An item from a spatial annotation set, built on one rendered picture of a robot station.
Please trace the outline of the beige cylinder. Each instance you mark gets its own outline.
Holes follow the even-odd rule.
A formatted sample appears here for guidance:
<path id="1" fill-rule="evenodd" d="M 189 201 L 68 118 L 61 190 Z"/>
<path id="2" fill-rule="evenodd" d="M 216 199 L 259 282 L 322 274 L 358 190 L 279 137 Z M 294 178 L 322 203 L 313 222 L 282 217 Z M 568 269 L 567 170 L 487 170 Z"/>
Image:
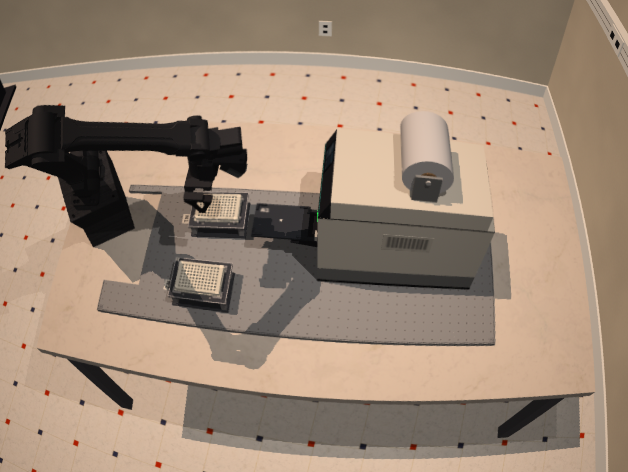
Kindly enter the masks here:
<path id="1" fill-rule="evenodd" d="M 454 174 L 446 121 L 432 112 L 413 112 L 401 121 L 400 136 L 405 187 L 412 191 L 415 175 L 432 173 L 443 178 L 440 193 L 447 191 L 454 182 Z"/>

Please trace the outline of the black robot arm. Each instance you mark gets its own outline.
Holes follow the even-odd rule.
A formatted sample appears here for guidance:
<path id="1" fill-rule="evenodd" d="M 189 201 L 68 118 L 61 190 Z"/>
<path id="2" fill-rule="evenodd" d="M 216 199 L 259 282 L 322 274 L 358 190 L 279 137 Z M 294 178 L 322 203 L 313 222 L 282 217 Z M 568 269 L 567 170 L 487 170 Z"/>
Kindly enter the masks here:
<path id="1" fill-rule="evenodd" d="M 5 135 L 5 168 L 28 166 L 65 180 L 73 206 L 99 204 L 103 178 L 98 151 L 155 151 L 194 163 L 207 160 L 212 152 L 209 161 L 197 165 L 200 181 L 214 181 L 218 165 L 240 178 L 248 165 L 241 127 L 208 130 L 208 121 L 200 115 L 163 124 L 87 122 L 65 117 L 63 105 L 40 105 Z"/>

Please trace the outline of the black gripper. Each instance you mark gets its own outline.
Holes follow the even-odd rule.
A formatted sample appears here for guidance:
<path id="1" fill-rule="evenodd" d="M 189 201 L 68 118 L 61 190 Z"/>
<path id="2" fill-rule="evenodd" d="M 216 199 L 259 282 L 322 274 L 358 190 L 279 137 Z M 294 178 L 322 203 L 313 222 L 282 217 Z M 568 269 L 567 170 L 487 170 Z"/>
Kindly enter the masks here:
<path id="1" fill-rule="evenodd" d="M 211 191 L 213 181 L 200 181 L 199 176 L 198 176 L 197 165 L 206 163 L 207 161 L 210 160 L 211 157 L 212 157 L 212 154 L 207 160 L 200 163 L 191 162 L 187 158 L 189 169 L 188 169 L 188 173 L 187 173 L 185 184 L 184 184 L 185 192 L 184 192 L 183 199 L 185 203 L 193 206 L 200 213 L 206 212 L 209 205 L 212 203 L 213 195 L 206 195 L 206 194 L 203 194 L 202 192 L 193 192 L 193 191 L 195 190 L 195 188 L 203 189 L 204 191 Z M 195 202 L 201 202 L 203 204 L 205 203 L 206 205 L 204 204 L 205 206 L 203 208 L 200 208 L 200 206 Z"/>

